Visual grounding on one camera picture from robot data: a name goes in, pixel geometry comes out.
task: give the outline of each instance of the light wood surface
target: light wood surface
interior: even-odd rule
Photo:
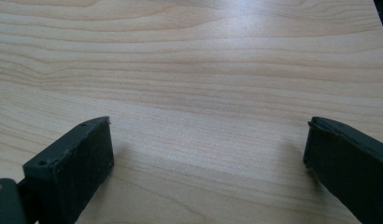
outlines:
[[[371,0],[0,1],[0,177],[110,116],[78,223],[359,223],[302,162],[307,122],[383,142]]]

